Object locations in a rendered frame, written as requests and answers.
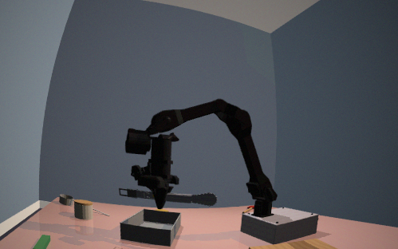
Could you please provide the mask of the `light brown wooden board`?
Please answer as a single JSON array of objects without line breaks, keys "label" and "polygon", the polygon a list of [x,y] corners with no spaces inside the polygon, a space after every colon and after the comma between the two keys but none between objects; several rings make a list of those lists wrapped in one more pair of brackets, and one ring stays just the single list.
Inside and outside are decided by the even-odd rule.
[{"label": "light brown wooden board", "polygon": [[307,239],[292,243],[280,243],[267,246],[249,247],[249,249],[336,249],[332,245],[320,241],[319,239]]}]

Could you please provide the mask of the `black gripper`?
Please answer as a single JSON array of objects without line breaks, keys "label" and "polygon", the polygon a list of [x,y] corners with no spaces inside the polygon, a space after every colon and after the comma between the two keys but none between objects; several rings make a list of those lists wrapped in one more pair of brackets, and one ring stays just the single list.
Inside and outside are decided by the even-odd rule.
[{"label": "black gripper", "polygon": [[157,209],[163,209],[166,204],[166,196],[174,187],[169,184],[179,184],[179,177],[170,175],[171,160],[170,156],[151,156],[148,159],[151,163],[151,176],[140,176],[138,185],[149,188],[155,197]]}]

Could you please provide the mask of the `grey saucepan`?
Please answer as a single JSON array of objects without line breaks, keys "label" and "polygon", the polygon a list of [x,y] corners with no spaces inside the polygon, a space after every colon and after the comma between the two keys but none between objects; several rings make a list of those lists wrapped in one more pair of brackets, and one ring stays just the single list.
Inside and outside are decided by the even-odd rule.
[{"label": "grey saucepan", "polygon": [[[73,205],[73,201],[74,201],[74,199],[73,199],[72,196],[69,196],[69,195],[66,195],[66,194],[60,194],[60,199],[59,199],[59,203],[60,204],[68,205],[68,206],[71,205],[72,206]],[[98,212],[101,212],[101,211],[98,211]],[[103,213],[103,212],[101,212],[101,213]],[[103,214],[105,214],[105,213],[103,213]],[[108,214],[105,214],[105,215],[110,216]]]}]

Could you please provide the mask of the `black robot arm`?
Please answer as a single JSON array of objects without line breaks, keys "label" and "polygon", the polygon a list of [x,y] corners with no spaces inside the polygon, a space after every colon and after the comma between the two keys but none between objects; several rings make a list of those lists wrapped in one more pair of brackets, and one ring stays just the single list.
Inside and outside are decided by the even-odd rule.
[{"label": "black robot arm", "polygon": [[261,218],[274,215],[271,214],[272,202],[278,195],[274,192],[270,180],[262,172],[257,150],[252,141],[250,114],[221,98],[187,109],[169,109],[155,114],[151,125],[145,131],[128,129],[125,151],[145,155],[152,145],[151,156],[171,156],[171,143],[179,141],[179,138],[173,132],[169,135],[160,134],[158,137],[151,135],[170,131],[186,121],[212,113],[227,124],[241,148],[250,175],[250,181],[246,186],[252,199],[255,200],[254,214],[251,215]]}]

